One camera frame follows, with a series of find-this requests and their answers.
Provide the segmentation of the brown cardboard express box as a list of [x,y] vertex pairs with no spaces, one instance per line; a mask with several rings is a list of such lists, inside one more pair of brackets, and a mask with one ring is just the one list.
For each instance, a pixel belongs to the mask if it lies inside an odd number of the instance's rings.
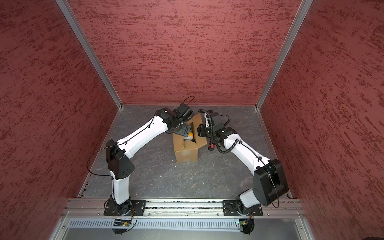
[[174,152],[178,164],[197,161],[199,149],[208,144],[207,139],[199,137],[197,132],[197,128],[203,123],[202,114],[196,114],[187,122],[192,127],[192,140],[184,140],[182,136],[173,134]]

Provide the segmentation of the yellow white object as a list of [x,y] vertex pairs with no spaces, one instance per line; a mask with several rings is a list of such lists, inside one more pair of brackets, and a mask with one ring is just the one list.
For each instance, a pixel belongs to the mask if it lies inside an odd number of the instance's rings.
[[194,139],[194,134],[192,131],[190,131],[189,134],[186,137],[184,137],[185,141],[192,141],[193,139]]

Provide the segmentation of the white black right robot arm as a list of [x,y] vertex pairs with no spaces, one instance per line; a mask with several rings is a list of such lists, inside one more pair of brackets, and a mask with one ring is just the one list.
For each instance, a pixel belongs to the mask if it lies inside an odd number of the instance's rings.
[[253,186],[236,196],[237,212],[245,215],[257,205],[278,208],[280,197],[289,191],[282,163],[254,150],[228,123],[223,123],[217,112],[199,109],[199,113],[204,114],[206,122],[199,125],[198,135],[208,138],[219,153],[234,154],[253,175]]

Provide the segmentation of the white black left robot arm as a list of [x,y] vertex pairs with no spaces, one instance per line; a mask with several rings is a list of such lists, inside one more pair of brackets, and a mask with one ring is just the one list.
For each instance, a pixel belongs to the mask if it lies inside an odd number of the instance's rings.
[[130,204],[130,175],[135,169],[131,158],[147,143],[163,133],[187,137],[192,127],[187,124],[194,116],[190,107],[184,103],[174,110],[162,108],[132,134],[118,141],[106,144],[106,162],[113,180],[111,202],[118,207]]

